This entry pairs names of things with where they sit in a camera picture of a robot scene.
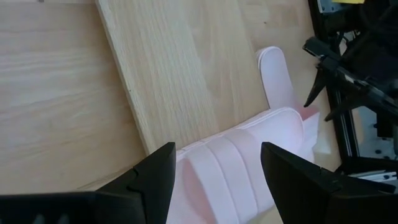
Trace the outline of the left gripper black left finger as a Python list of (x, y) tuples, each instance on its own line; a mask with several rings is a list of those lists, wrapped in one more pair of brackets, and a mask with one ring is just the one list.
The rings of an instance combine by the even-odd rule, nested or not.
[(168, 142), (133, 168), (128, 189), (141, 195), (146, 224), (165, 224), (175, 183), (176, 148)]

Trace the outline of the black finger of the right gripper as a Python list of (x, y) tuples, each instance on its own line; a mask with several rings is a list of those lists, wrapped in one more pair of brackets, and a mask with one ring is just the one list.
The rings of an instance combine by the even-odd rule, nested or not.
[(358, 95), (347, 96), (335, 109), (325, 117), (325, 121), (330, 121), (342, 115), (345, 111), (349, 111), (358, 107)]
[(317, 98), (320, 92), (326, 87), (326, 76), (322, 68), (317, 68), (317, 74), (313, 83), (312, 89), (307, 97), (304, 107), (310, 106)]

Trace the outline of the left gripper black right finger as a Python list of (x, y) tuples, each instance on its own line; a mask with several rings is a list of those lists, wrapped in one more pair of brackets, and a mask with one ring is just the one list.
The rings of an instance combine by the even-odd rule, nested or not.
[(284, 224), (328, 224), (333, 193), (341, 190), (334, 173), (271, 142), (261, 146), (261, 164)]

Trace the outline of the pink foam slide sandal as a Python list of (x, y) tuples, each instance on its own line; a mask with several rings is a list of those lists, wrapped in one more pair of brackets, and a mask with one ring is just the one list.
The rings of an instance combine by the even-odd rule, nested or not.
[(283, 51), (274, 46), (266, 47), (256, 52), (256, 58), (270, 109), (302, 109), (290, 80)]
[(314, 107), (267, 110), (178, 150), (166, 224), (243, 224), (270, 209), (262, 143), (313, 161), (319, 117)]

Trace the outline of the wooden shelf with black frame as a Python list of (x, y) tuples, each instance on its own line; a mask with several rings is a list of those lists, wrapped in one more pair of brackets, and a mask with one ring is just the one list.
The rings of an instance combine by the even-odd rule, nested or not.
[(238, 0), (96, 0), (146, 153), (268, 109)]

